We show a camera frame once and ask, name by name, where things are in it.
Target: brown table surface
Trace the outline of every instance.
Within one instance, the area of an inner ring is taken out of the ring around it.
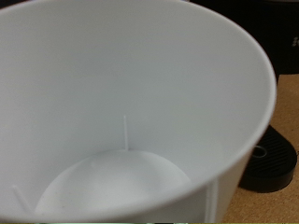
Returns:
[[[279,77],[271,125],[299,151],[299,75]],[[257,193],[237,188],[223,222],[299,222],[298,165],[285,189]]]

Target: black object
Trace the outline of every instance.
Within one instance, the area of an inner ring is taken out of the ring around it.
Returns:
[[[9,7],[11,5],[18,4],[20,2],[25,2],[26,0],[1,0],[0,1],[0,8],[2,7]]]
[[[276,72],[299,73],[299,1],[191,0],[239,24],[263,47]]]
[[[269,126],[254,148],[239,186],[257,192],[272,192],[285,188],[292,181],[297,154],[273,127]]]

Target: cork surface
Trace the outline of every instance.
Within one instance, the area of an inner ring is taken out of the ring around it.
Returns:
[[[271,125],[299,151],[299,75],[280,76]],[[299,168],[285,189],[257,193],[238,188],[222,222],[299,222]]]

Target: white plastic bucket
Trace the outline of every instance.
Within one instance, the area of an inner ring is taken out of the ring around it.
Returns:
[[[170,0],[0,12],[2,222],[221,221],[273,112],[240,27]]]

